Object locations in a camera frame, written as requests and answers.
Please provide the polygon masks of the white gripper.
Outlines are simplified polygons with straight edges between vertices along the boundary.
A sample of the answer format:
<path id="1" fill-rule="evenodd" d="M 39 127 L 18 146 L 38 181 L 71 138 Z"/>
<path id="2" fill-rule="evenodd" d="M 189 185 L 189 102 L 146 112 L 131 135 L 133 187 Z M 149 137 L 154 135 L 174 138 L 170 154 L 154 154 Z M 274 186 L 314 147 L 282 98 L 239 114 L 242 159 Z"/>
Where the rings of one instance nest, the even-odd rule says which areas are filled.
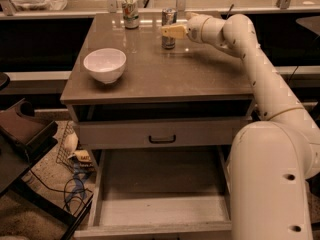
<path id="1" fill-rule="evenodd" d="M 174 39 L 184 39 L 188 36 L 191 41 L 210 44 L 216 48 L 222 48 L 225 45 L 223 36 L 225 20 L 193 12 L 188 13 L 186 19 L 186 27 L 181 24 L 162 26 L 162 35 Z"/>

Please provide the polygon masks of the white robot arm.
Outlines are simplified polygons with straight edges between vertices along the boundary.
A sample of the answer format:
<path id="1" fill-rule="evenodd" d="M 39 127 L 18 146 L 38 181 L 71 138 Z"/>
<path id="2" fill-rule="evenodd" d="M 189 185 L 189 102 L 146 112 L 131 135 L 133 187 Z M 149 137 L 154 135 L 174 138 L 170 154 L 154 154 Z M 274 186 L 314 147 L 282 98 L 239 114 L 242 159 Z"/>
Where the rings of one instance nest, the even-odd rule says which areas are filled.
<path id="1" fill-rule="evenodd" d="M 306 180 L 319 173 L 320 129 L 269 61 L 251 20 L 191 13 L 166 37 L 210 44 L 241 60 L 261 120 L 242 128 L 230 152 L 233 240 L 313 240 Z"/>

